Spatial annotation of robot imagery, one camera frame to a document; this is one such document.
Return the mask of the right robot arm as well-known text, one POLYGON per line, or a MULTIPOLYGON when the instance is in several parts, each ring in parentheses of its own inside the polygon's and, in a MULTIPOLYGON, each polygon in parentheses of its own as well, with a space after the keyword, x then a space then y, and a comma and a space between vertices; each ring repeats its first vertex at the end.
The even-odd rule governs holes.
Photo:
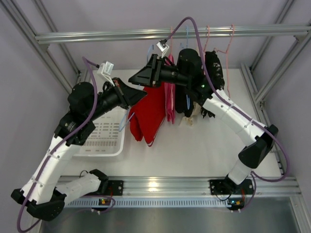
POLYGON ((234 194, 273 147, 278 128, 252 119, 230 100, 224 91, 223 69, 215 51, 207 51, 201 57, 193 49, 183 49, 176 65, 167 57, 152 54, 145 67, 130 80, 153 88, 164 82, 182 87, 201 107, 204 116, 219 118, 241 139, 244 148, 230 172, 219 181, 222 191, 234 194))

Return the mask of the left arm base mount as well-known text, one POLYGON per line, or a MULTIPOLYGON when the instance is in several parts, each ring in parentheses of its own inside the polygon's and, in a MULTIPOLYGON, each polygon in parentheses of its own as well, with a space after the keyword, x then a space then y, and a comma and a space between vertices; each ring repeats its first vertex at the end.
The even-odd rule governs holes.
POLYGON ((123 195, 123 180, 108 181, 107 188, 104 192, 105 196, 122 196, 123 195))

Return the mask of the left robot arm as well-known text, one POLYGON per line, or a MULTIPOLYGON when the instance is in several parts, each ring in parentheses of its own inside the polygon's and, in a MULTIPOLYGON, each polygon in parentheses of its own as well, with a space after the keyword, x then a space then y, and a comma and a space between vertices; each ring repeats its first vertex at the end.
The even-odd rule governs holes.
POLYGON ((97 169, 67 184, 57 183, 68 162, 96 129, 94 120, 115 107, 133 106, 146 95, 120 78, 105 82, 101 92, 97 91, 95 81, 76 84, 68 96, 69 111, 59 121, 44 159, 31 179, 12 192, 12 199, 32 217, 51 221, 78 198, 105 194, 109 178, 97 169))

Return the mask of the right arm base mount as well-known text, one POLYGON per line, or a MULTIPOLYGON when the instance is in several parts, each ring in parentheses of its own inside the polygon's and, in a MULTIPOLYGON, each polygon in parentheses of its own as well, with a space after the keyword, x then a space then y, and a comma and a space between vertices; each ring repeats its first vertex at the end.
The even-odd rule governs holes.
POLYGON ((246 195, 254 193, 253 183, 250 179, 244 180, 241 184, 235 184, 229 179, 209 180, 211 195, 241 195, 242 191, 246 195))

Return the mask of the red trousers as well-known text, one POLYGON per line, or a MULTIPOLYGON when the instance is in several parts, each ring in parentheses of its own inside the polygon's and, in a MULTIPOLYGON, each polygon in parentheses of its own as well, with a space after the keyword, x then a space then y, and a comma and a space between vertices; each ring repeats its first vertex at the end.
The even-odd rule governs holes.
POLYGON ((166 116, 164 85, 145 87, 147 95, 130 110, 130 132, 136 141, 144 140, 151 147, 166 116))

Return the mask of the light blue hanger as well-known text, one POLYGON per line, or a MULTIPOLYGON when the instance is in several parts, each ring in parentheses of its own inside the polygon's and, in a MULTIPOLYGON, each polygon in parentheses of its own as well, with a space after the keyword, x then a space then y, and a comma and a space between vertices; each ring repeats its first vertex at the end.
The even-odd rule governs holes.
MULTIPOLYGON (((147 62, 149 61, 149 58, 150 58, 150 55, 151 55, 152 51, 154 51, 154 45, 151 45, 148 48, 147 56, 146 56, 146 61, 147 62)), ((130 109, 128 108, 126 110, 126 113, 124 114, 122 120, 120 121, 118 132, 122 132, 124 130, 124 128, 127 126, 127 124, 129 123, 130 119, 133 117, 134 113, 132 113, 130 118, 128 118, 129 112, 130 112, 130 109)))

